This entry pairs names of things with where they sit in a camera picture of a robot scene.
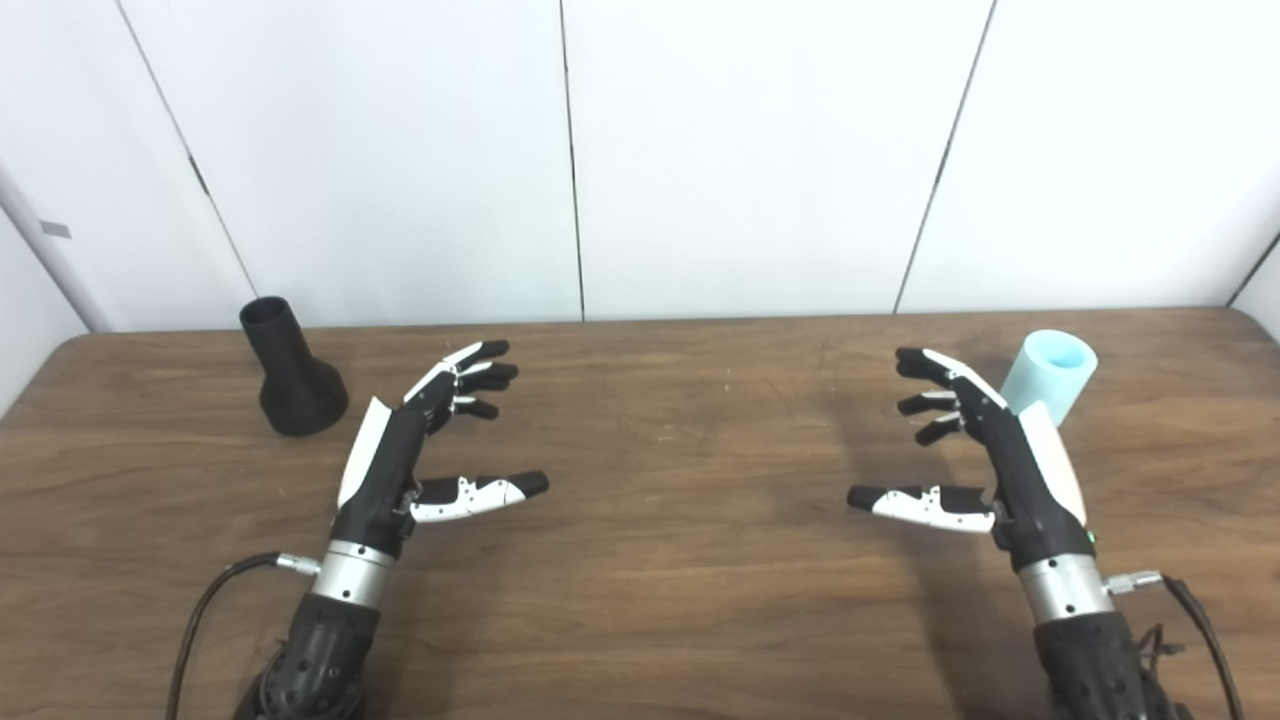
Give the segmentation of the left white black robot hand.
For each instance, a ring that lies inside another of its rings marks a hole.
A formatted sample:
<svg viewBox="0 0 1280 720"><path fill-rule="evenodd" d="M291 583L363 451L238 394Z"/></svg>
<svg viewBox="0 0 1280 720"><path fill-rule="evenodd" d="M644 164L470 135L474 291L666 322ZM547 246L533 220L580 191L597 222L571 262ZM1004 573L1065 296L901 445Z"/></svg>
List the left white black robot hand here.
<svg viewBox="0 0 1280 720"><path fill-rule="evenodd" d="M399 559L421 523L466 519L548 492L543 471L431 480L415 475L425 442L452 419L498 418L498 407L479 393L504 391L517 377L517 366L500 361L508 351L506 340L472 343L435 363L398 406L371 398L340 479L332 541Z"/></svg>

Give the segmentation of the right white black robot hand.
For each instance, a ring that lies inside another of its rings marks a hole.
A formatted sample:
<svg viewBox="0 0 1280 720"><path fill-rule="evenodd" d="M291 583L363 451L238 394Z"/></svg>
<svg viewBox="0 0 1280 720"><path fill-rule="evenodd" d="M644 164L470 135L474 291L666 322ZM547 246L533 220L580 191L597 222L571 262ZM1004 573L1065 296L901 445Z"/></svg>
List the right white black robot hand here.
<svg viewBox="0 0 1280 720"><path fill-rule="evenodd" d="M1012 570L1060 555L1096 556L1074 466L1043 404L1020 413L974 369L931 348L900 347L896 372L932 391L899 402L904 416L936 411L915 433L922 447L964 433L993 468L991 500L980 488L854 486L847 505L882 518L943 530L992 534Z"/></svg>

